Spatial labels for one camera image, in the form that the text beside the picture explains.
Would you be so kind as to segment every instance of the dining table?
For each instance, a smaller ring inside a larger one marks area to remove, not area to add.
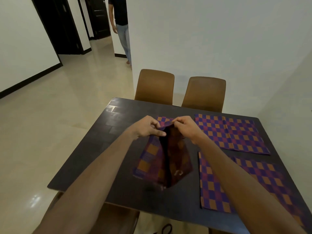
[[[255,117],[156,104],[126,98],[112,98],[87,134],[50,181],[48,188],[65,192],[84,169],[107,149],[127,127],[146,115],[156,119],[158,117],[176,118],[178,116],[188,115],[194,119],[195,114],[254,121],[260,136],[271,152],[270,155],[228,149],[222,149],[222,151],[228,156],[277,164],[283,172],[288,187],[299,200],[299,208],[307,214],[306,219],[309,220],[308,223],[310,226],[305,227],[305,230],[307,233],[312,234],[311,212],[287,172],[260,120]],[[133,170],[137,166],[139,157],[147,142],[148,137],[140,137],[133,141],[120,165],[105,202],[161,215],[170,219],[203,225],[224,232],[235,234],[249,233],[237,213],[225,213],[201,208],[199,148],[188,138],[185,138],[185,144],[190,154],[193,171],[176,185],[162,190],[154,183],[134,177]]]

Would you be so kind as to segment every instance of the fabric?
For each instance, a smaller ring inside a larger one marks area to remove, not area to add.
[[[218,179],[213,175],[209,163],[200,152],[198,153],[198,158],[201,207],[220,212],[236,212],[220,186]],[[297,208],[297,201],[292,196],[291,190],[285,186],[285,180],[282,173],[279,172],[277,165],[237,157],[232,157],[231,159],[255,178],[283,205],[301,226],[304,226],[303,213]]]
[[[251,120],[195,114],[195,122],[222,149],[270,154]]]
[[[159,130],[167,135],[149,137],[133,175],[169,188],[189,174],[193,167],[183,136],[172,125],[172,119],[159,117],[158,121]]]
[[[121,43],[121,46],[124,48],[124,52],[128,58],[128,61],[131,65],[131,52],[130,52],[130,39],[129,39],[129,28],[128,25],[116,25],[118,37]]]
[[[127,14],[127,2],[126,0],[108,0],[108,4],[114,6],[114,15],[116,25],[127,25],[128,14]]]

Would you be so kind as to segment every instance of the black t-shirt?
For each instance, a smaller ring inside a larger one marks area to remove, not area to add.
[[[127,25],[128,15],[126,0],[108,0],[108,3],[114,6],[116,24]]]

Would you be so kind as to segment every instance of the hand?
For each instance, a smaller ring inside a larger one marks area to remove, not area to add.
[[[112,25],[112,28],[113,28],[114,33],[115,33],[115,34],[118,34],[116,26],[115,26],[115,25]]]
[[[165,132],[155,129],[159,127],[160,124],[157,120],[151,116],[146,116],[131,125],[127,131],[130,132],[131,136],[133,136],[133,139],[148,135],[166,136]]]
[[[208,138],[190,116],[177,117],[172,122],[181,134],[189,138],[193,144],[197,144],[197,140],[203,136]]]

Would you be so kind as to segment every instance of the jeans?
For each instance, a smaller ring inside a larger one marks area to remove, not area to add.
[[[130,40],[129,40],[129,28],[128,25],[116,25],[118,36],[120,39],[121,46],[124,48],[124,52],[131,64],[131,53],[130,53]]]

